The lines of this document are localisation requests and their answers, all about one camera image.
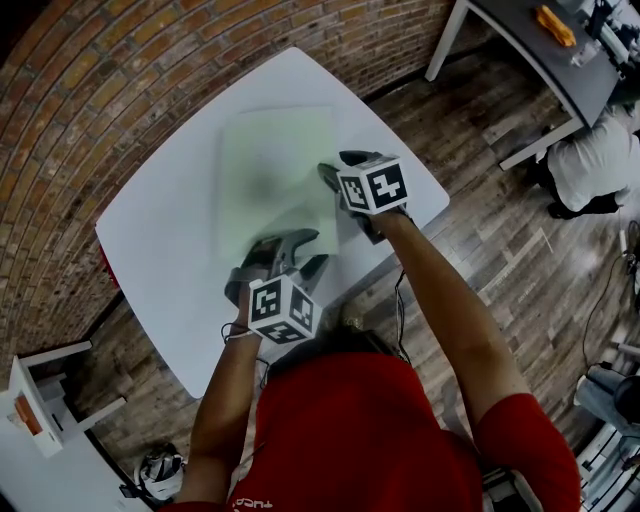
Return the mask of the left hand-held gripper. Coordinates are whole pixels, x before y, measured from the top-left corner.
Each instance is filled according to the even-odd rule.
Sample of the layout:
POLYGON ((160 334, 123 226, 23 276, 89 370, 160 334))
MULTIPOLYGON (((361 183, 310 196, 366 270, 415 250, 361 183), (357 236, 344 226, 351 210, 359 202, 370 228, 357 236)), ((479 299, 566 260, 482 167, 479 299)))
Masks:
POLYGON ((242 264, 231 270, 224 293, 238 306, 249 288, 248 329, 276 344, 308 341, 316 336, 322 307, 311 298, 329 261, 328 254, 296 262, 296 250, 319 236, 297 229, 255 242, 242 264))

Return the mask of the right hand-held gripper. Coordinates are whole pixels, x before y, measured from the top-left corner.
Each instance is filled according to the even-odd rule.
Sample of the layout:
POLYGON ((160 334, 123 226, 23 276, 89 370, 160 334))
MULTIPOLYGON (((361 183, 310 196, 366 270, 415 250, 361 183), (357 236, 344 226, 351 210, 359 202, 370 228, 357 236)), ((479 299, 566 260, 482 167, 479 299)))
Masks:
POLYGON ((338 169, 319 163, 318 174, 335 194, 341 193, 348 214, 376 245, 385 236, 375 230, 371 216, 391 211, 410 218, 406 210, 409 193, 401 159, 397 155, 364 150, 340 151, 339 157, 338 169))

